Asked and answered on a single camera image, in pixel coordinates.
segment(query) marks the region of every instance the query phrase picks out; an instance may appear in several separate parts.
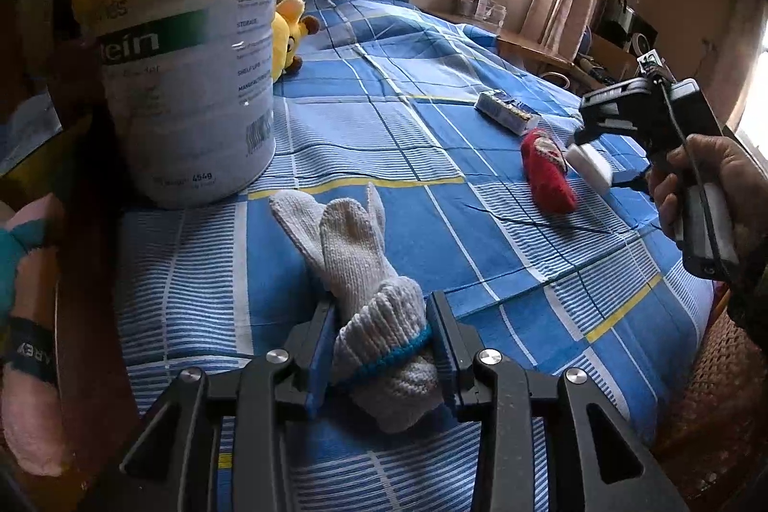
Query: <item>cable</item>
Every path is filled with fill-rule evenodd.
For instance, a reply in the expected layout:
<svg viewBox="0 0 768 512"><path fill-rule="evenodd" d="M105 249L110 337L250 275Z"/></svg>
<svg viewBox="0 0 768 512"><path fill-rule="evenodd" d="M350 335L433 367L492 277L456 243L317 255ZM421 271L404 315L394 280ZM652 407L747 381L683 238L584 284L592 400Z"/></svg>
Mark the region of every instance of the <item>cable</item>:
<svg viewBox="0 0 768 512"><path fill-rule="evenodd" d="M708 236L709 236L709 246L712 247L712 256L715 261L715 265L721 272L723 272L723 275L726 278L726 282L729 287L732 288L734 282L731 277L731 272L729 272L728 268L723 264L723 257L720 256L720 246L717 243L717 237L715 237L715 228L714 228L714 221L712 219L712 210L709 208L709 200L707 198L707 193L704 190L704 180L701 178L701 172L699 170L699 165L696 163L696 159L694 159L694 156L691 155L690 150L688 149L688 139L685 136L685 133L683 133L683 130L681 129L680 124L677 122L677 117L674 114L674 109L672 108L672 101L670 100L670 95L667 92L667 86L664 85L664 79L661 77L657 77L654 79L654 83L661 88L661 92L664 95L664 101L667 103L667 110L670 114L670 120L672 122L672 126L675 129L675 132L677 133L677 136L680 138L682 145L683 145L683 151L685 151L685 155L688 158L688 163L690 163L690 168L694 171L694 178L696 178L696 185L699 188L699 198L701 198L701 206L702 209L704 209L704 222L707 224L707 230L708 230Z"/></svg>

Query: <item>yellow plush toy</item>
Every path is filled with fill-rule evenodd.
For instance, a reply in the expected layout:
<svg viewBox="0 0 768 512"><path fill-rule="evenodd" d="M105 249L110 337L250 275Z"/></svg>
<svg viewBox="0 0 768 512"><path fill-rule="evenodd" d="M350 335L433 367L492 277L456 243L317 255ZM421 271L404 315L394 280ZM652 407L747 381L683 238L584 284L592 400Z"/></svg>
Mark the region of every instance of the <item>yellow plush toy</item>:
<svg viewBox="0 0 768 512"><path fill-rule="evenodd" d="M304 16L303 0L282 0L275 8L272 20L272 80L277 81L283 74L295 74L301 68L301 57L296 54L299 42L304 36L311 36L320 30L320 21L315 16Z"/></svg>

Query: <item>small box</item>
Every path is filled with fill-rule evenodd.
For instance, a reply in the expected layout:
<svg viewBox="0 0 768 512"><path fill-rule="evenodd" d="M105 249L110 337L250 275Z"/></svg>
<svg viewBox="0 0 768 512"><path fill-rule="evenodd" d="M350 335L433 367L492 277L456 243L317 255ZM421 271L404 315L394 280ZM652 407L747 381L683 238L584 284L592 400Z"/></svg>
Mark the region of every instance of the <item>small box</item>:
<svg viewBox="0 0 768 512"><path fill-rule="evenodd" d="M520 136L535 129L541 120L535 110L520 99L512 98L502 89L481 92L475 108Z"/></svg>

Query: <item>wristband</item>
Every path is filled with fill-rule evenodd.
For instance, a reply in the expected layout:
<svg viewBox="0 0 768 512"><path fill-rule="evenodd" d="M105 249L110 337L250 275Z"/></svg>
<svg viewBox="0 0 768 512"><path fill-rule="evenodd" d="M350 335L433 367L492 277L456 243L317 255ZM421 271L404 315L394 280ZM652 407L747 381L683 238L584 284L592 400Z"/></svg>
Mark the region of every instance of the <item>wristband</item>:
<svg viewBox="0 0 768 512"><path fill-rule="evenodd" d="M13 369L58 386L53 332L23 317L9 318L5 360Z"/></svg>

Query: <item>red glove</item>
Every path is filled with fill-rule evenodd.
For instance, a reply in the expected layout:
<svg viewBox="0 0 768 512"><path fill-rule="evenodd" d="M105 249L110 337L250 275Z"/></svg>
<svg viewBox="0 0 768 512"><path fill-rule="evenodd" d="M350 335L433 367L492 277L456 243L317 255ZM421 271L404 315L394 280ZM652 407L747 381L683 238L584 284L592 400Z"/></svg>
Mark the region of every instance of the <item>red glove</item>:
<svg viewBox="0 0 768 512"><path fill-rule="evenodd" d="M533 201L542 213L573 213L576 195L565 179L568 171L558 145L547 132L533 129L520 146L523 170Z"/></svg>

